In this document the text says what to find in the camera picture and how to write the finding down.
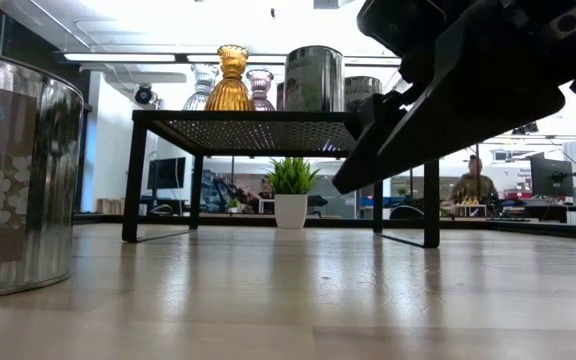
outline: clear glass vase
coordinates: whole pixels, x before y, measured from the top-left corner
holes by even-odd
[[[239,45],[224,45],[217,50],[217,54],[224,78],[210,94],[205,110],[254,111],[248,88],[241,81],[241,75],[246,70],[248,50]]]
[[[272,80],[272,73],[265,69],[250,70],[246,74],[252,89],[252,102],[256,111],[275,111],[275,107],[268,101],[268,90]]]
[[[212,89],[215,87],[215,81],[219,70],[213,65],[196,64],[191,67],[195,74],[195,93],[192,94],[183,110],[204,110]]]

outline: wooden floor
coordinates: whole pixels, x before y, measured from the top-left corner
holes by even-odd
[[[444,231],[424,251],[367,230],[206,227],[138,245],[118,225],[75,232],[69,281],[0,298],[0,359],[576,360],[576,240]]]

